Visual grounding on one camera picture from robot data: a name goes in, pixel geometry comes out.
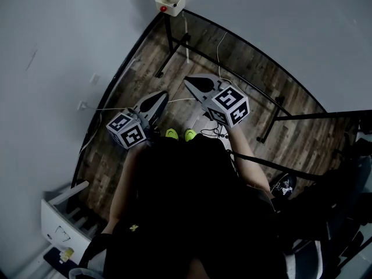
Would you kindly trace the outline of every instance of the shoe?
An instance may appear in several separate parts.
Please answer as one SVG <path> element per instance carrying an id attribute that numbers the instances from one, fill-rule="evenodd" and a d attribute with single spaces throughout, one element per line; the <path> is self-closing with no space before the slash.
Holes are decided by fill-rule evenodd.
<path id="1" fill-rule="evenodd" d="M 190 141 L 196 136 L 196 132 L 192 129 L 188 129 L 185 132 L 185 141 Z"/>
<path id="2" fill-rule="evenodd" d="M 178 140 L 178 134 L 173 128 L 169 128 L 165 132 L 165 137 L 172 137 L 172 138 L 175 138 L 176 140 Z"/>

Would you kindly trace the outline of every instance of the person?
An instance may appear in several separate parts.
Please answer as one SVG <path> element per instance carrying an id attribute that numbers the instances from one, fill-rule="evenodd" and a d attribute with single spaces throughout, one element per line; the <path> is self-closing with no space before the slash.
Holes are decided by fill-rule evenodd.
<path id="1" fill-rule="evenodd" d="M 239 125 L 233 151 L 253 156 Z M 70 278 L 286 278 L 270 218 L 269 182 L 221 140 L 174 129 L 131 148 L 106 228 Z"/>

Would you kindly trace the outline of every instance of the white wall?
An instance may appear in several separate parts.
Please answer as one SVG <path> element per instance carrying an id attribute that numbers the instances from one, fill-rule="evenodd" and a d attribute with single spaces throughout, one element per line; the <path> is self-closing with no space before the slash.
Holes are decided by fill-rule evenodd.
<path id="1" fill-rule="evenodd" d="M 187 0 L 187 8 L 267 53 L 327 111 L 372 109 L 372 0 Z"/>
<path id="2" fill-rule="evenodd" d="M 71 181 L 97 105 L 145 27 L 153 0 L 0 0 L 0 269 L 45 246 L 42 191 Z M 36 51 L 30 67 L 31 54 Z M 88 82 L 101 76 L 96 86 Z"/>

